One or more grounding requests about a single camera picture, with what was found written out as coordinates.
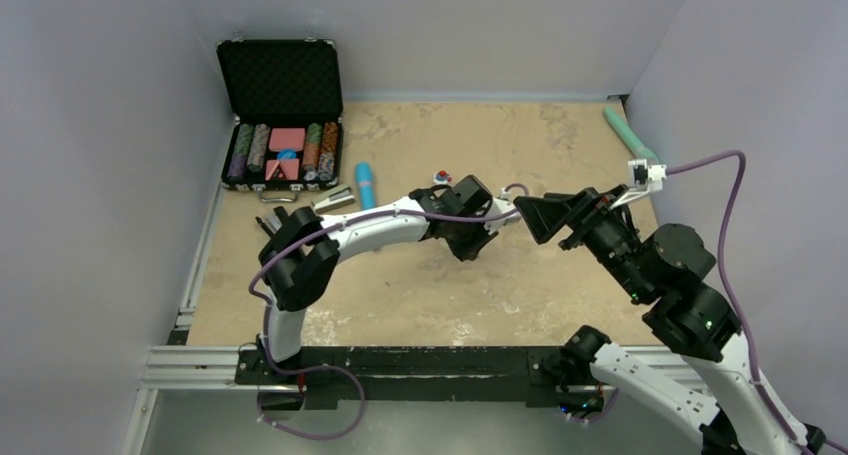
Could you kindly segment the grey-green stapler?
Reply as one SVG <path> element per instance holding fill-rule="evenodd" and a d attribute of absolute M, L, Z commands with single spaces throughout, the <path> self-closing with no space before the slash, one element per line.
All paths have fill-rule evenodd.
<path fill-rule="evenodd" d="M 349 185 L 338 185 L 311 200 L 311 208 L 317 214 L 324 214 L 350 206 L 356 202 Z"/>

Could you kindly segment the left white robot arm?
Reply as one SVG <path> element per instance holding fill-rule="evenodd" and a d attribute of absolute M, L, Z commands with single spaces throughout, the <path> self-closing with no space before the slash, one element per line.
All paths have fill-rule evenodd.
<path fill-rule="evenodd" d="M 309 207 L 283 217 L 258 255 L 250 294 L 263 300 L 259 370 L 272 383 L 298 370 L 308 308 L 325 293 L 341 263 L 403 243 L 443 240 L 460 261 L 475 260 L 499 230 L 520 219 L 507 193 L 494 196 L 473 175 L 455 185 L 419 188 L 396 201 L 343 215 Z"/>

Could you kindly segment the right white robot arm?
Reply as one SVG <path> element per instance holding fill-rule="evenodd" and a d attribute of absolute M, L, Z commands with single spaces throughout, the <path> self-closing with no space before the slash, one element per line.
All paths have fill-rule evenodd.
<path fill-rule="evenodd" d="M 715 257 L 690 226 L 665 224 L 641 239 L 619 200 L 600 193 L 520 196 L 515 206 L 538 243 L 562 228 L 560 247 L 587 248 L 636 305 L 644 323 L 700 377 L 690 389 L 637 360 L 598 329 L 584 325 L 539 365 L 562 388 L 589 378 L 638 400 L 701 444 L 705 454 L 815 454 L 823 431 L 800 422 L 748 358 L 750 342 L 728 299 L 705 282 Z"/>

